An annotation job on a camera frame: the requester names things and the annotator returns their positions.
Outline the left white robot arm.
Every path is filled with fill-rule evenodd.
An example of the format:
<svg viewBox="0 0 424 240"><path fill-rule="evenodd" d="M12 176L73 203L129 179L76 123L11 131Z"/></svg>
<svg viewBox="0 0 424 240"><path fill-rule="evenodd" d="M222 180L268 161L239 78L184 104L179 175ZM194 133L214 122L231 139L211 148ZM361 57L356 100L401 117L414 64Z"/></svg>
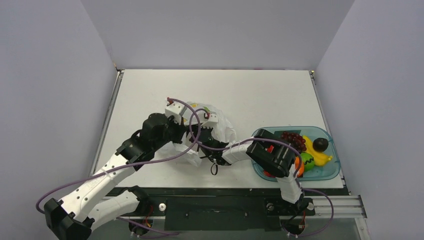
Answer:
<svg viewBox="0 0 424 240"><path fill-rule="evenodd" d="M142 128L125 140L96 172L97 177L86 180L61 199L51 198L44 204L49 229L60 240L86 240L96 228L121 215L145 214L149 210L149 196L139 186L127 187L106 201L102 199L138 171L141 163L152 160L165 144L181 143L186 130L174 116L149 115Z"/></svg>

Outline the white plastic bag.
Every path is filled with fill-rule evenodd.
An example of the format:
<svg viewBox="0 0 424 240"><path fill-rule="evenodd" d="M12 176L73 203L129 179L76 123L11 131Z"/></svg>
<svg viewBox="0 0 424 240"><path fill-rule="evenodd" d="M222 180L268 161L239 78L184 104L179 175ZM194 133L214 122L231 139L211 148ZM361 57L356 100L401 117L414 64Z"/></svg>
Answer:
<svg viewBox="0 0 424 240"><path fill-rule="evenodd" d="M228 142L229 144L236 142L236 130L221 110L217 109L213 105L200 102L188 101L187 104L196 111L198 117L199 114L203 113L203 108L208 108L211 112L215 112L219 122L218 125L212 129L212 136L221 142ZM205 156L201 150L196 150L198 145L203 147L203 145L198 141L201 132L200 129L198 129L198 134L195 139L192 140L192 137L194 136L192 125L198 124L198 121L193 115L193 112L188 108L183 116L186 119L186 122L184 123L186 131L182 137L182 143L167 143L158 150L159 156L163 158L170 158L185 152L185 154L182 155L182 159L196 167L201 165L203 159L208 159L210 162L219 166L230 166L231 163L227 162L224 158L222 158L222 156Z"/></svg>

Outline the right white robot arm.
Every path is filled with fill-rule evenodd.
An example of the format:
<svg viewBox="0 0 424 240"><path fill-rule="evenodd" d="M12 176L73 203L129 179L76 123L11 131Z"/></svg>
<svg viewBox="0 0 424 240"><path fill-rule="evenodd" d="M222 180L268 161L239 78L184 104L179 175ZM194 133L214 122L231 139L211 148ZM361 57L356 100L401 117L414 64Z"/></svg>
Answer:
<svg viewBox="0 0 424 240"><path fill-rule="evenodd" d="M276 178L282 207L287 213L294 214L302 207L304 194L297 177L300 167L295 164L301 154L291 143L265 129L237 143L221 142L212 136L211 129L200 128L197 124L189 130L190 141L197 140L198 148L211 162L230 166L240 161L253 161Z"/></svg>

